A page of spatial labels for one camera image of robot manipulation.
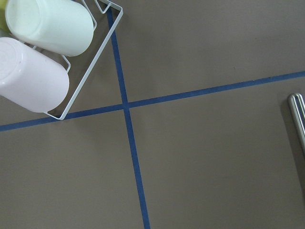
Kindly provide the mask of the pink plastic cup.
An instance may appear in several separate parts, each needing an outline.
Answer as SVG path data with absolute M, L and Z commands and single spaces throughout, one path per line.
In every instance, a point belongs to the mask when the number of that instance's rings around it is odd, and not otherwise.
M 36 113 L 56 108 L 69 90 L 65 68 L 20 41 L 0 39 L 0 94 Z

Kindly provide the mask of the yellow plastic cup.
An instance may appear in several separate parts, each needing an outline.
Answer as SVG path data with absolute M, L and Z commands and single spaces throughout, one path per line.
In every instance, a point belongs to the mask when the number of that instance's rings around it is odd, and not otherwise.
M 0 28 L 5 32 L 10 32 L 5 19 L 6 4 L 7 0 L 0 0 Z

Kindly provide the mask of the steel muddler black tip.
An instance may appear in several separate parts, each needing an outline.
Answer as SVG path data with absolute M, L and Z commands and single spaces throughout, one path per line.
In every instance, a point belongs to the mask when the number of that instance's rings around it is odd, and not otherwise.
M 298 138 L 305 154 L 305 101 L 300 93 L 294 93 L 288 96 L 290 111 L 297 130 Z

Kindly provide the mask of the mint green plastic cup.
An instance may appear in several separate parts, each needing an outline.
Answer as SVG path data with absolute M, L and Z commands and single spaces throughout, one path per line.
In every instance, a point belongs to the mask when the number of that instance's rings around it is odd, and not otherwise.
M 5 19 L 16 38 L 65 56 L 85 52 L 94 34 L 89 11 L 72 0 L 9 0 Z

